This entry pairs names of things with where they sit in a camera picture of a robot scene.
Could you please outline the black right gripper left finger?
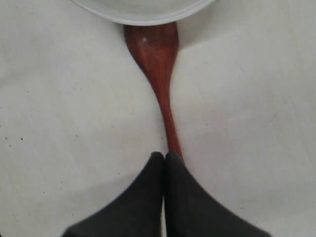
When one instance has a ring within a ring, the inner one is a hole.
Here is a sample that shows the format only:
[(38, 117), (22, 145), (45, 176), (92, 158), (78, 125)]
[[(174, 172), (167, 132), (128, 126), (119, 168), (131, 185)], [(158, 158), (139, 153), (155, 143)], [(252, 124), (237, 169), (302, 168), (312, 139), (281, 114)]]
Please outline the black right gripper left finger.
[(130, 186), (106, 207), (68, 227), (65, 237), (159, 237), (164, 157), (153, 152)]

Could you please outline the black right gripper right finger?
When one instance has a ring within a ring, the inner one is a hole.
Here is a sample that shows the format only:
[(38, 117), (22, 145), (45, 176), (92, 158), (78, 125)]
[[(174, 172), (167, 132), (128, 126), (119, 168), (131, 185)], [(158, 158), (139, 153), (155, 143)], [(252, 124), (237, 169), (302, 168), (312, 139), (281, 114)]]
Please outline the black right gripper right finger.
[(270, 236), (214, 199), (175, 152), (164, 161), (164, 210), (169, 237)]

